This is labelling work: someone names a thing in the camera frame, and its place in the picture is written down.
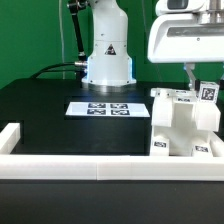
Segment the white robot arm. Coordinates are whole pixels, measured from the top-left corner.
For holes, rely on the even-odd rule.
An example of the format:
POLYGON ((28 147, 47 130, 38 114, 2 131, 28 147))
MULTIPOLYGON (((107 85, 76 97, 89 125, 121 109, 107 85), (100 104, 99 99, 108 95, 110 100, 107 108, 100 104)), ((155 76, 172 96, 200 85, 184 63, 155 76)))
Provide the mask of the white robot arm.
MULTIPOLYGON (((127 53, 128 17, 116 0, 87 0, 93 13, 93 52, 83 83, 101 90, 133 85, 127 53)), ((198 62, 224 62, 224 0, 158 0, 147 57, 153 63, 182 63, 195 88, 198 62)))

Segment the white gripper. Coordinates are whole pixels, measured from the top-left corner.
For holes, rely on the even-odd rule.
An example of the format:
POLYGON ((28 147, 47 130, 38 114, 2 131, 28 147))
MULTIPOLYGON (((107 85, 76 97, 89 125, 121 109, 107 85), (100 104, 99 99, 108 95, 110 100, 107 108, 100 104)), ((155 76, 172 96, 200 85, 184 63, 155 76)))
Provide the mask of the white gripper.
MULTIPOLYGON (((148 43, 152 63, 185 63, 195 89, 197 62, 224 62, 224 0, 158 0, 148 43)), ((224 63, 219 86, 224 87, 224 63)))

